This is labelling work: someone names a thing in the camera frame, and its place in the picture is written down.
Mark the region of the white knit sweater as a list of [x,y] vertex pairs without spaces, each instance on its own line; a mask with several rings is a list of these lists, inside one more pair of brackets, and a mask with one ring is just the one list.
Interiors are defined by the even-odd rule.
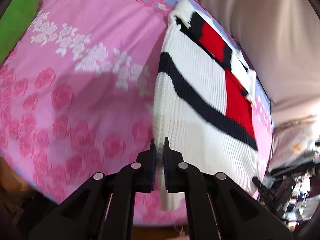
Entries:
[[156,79],[153,135],[208,174],[250,194],[261,171],[253,129],[256,73],[220,26],[188,0],[168,17]]

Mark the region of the pink floral bed sheet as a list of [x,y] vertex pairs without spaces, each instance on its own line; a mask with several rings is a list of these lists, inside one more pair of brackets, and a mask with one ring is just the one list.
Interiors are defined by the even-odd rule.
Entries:
[[168,16],[180,0],[39,0],[1,62],[1,156],[60,203],[152,138]]

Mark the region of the green pillow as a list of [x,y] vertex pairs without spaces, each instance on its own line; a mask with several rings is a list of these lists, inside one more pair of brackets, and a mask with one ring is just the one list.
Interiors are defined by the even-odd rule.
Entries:
[[1,62],[34,19],[39,0],[1,0]]

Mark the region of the beige curtain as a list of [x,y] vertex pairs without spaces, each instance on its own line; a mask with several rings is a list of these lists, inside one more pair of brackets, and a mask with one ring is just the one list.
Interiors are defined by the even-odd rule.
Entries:
[[198,0],[245,52],[276,124],[319,116],[319,0]]

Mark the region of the light floral fabric bundle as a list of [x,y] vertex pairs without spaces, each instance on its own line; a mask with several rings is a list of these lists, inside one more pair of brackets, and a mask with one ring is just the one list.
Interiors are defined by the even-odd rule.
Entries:
[[319,137],[319,119],[305,119],[283,123],[273,130],[272,156],[268,170],[272,171],[296,161]]

